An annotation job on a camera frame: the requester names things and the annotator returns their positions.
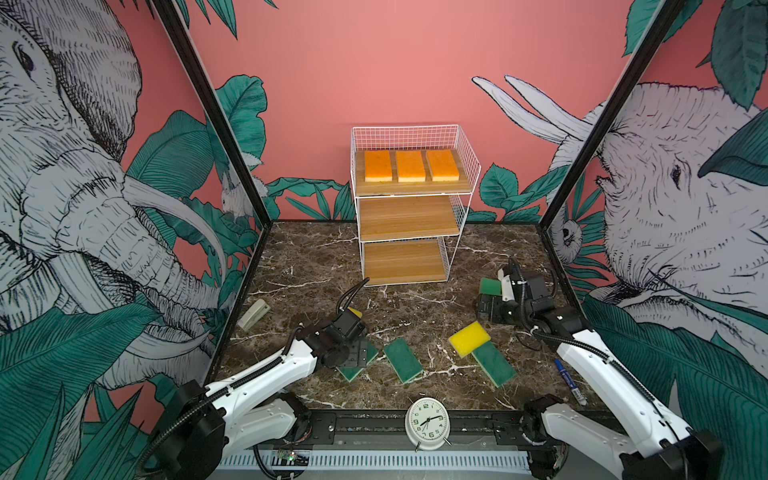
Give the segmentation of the orange sponge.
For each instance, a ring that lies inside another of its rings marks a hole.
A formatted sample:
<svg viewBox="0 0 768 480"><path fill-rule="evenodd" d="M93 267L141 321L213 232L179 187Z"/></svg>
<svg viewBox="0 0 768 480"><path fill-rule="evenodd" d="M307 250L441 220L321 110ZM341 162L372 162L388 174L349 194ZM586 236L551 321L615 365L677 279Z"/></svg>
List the orange sponge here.
<svg viewBox="0 0 768 480"><path fill-rule="evenodd" d="M427 150L426 158L432 180L435 182L455 182L460 178L453 152L447 150Z"/></svg>
<svg viewBox="0 0 768 480"><path fill-rule="evenodd" d="M398 181L400 183L422 183L426 181L426 170L420 151L396 151L395 160Z"/></svg>
<svg viewBox="0 0 768 480"><path fill-rule="evenodd" d="M391 182L392 166L388 150L364 152L365 181L369 183Z"/></svg>

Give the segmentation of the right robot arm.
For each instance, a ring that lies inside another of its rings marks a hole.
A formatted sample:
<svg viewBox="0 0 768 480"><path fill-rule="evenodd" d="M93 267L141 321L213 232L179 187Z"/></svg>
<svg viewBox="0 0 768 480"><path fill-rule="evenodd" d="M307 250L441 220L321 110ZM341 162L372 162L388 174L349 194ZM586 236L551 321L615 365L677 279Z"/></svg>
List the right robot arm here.
<svg viewBox="0 0 768 480"><path fill-rule="evenodd" d="M529 465L535 478L555 475L558 455L544 449L554 443L575 448L618 479L718 477L722 442L707 430L694 430L652 394L578 309L556 307L541 274L509 260L497 281L498 294L479 293L478 317L514 325L548 346L590 385L623 429L616 432L551 394L526 403L519 432L534 448Z"/></svg>

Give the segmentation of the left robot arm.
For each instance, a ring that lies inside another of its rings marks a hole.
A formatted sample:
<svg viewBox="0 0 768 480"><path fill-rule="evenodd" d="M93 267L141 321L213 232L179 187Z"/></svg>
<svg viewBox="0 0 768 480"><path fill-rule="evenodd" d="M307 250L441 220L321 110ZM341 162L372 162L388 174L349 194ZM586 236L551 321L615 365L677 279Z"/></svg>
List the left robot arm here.
<svg viewBox="0 0 768 480"><path fill-rule="evenodd" d="M295 328L257 364L206 386L183 385L139 457L135 478L207 479L227 456L294 431L309 413L283 390L357 358L353 347L364 340L366 326L350 304L365 284L343 293L330 317Z"/></svg>

